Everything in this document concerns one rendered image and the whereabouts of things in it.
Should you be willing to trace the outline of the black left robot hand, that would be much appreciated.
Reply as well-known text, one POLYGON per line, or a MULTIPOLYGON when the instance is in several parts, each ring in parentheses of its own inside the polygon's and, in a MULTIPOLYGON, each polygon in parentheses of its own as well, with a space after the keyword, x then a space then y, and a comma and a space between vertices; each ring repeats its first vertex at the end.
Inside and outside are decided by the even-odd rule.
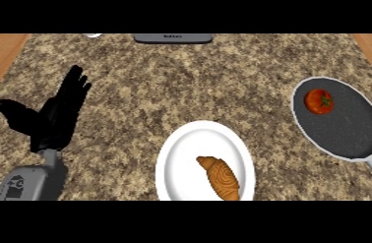
POLYGON ((90 87, 82 68, 74 65, 57 93, 40 111, 12 99, 0 99, 0 113, 9 127, 31 137, 31 152, 38 153, 46 149, 60 151, 68 146, 90 87))

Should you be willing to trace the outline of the white plate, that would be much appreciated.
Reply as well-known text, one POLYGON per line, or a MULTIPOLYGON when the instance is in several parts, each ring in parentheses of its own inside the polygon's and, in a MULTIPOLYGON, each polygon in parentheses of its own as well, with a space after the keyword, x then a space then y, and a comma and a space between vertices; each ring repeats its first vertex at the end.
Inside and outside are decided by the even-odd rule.
POLYGON ((239 199, 254 197, 252 159, 233 130, 214 121, 184 124, 168 136, 155 164, 155 189, 161 201, 220 201, 198 156, 220 158, 236 177, 239 199))

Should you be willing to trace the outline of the red tomato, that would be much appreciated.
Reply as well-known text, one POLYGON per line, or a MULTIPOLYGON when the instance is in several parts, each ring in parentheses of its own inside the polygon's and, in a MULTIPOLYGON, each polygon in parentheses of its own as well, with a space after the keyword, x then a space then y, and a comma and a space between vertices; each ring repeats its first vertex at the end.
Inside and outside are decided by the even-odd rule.
POLYGON ((329 114, 333 109, 333 98, 323 89, 313 89, 304 96, 308 111, 317 115, 329 114))

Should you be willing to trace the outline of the dark grey pan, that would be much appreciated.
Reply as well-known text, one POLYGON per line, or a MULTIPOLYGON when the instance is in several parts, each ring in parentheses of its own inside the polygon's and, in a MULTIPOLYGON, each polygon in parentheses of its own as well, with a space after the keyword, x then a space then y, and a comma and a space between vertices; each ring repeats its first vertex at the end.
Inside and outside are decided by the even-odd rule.
POLYGON ((335 78, 310 77, 294 88, 291 111, 314 146, 344 161, 366 162, 372 169, 372 101, 363 93, 335 78), (314 89, 325 90, 333 99, 333 109, 326 114, 305 107, 305 94, 314 89))

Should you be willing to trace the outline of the dark grey appliance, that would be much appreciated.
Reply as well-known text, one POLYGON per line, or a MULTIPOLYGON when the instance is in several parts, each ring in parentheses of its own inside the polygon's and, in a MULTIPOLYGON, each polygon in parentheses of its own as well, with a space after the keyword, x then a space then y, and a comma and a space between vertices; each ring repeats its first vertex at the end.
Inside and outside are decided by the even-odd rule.
POLYGON ((208 43, 212 41, 209 33, 136 33, 134 40, 139 43, 208 43))

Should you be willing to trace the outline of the brown croissant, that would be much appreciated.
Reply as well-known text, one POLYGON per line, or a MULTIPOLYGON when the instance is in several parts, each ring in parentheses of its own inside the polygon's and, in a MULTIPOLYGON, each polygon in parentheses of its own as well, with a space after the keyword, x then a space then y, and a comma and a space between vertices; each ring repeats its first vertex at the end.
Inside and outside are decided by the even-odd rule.
POLYGON ((196 161, 206 171, 211 187, 224 201, 239 200, 239 184, 227 163, 212 156, 198 156, 196 161))

